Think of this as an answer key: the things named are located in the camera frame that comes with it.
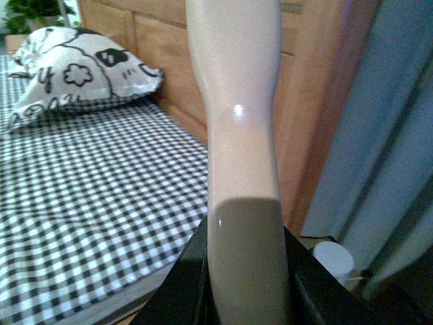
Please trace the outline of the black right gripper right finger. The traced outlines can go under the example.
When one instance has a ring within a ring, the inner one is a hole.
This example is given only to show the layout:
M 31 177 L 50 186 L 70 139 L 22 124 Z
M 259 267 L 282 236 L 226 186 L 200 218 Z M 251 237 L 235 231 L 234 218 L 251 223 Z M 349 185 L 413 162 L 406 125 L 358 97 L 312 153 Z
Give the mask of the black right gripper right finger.
M 431 324 L 432 287 L 414 293 L 393 282 L 370 301 L 355 297 L 284 230 L 294 324 Z

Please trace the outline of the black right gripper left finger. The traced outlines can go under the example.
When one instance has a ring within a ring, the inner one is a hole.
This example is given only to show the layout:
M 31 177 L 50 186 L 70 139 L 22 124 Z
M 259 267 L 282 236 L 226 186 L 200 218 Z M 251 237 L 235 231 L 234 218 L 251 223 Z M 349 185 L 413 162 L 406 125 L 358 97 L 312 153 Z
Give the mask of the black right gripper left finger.
M 207 218 L 203 218 L 161 286 L 132 324 L 216 324 L 207 261 Z

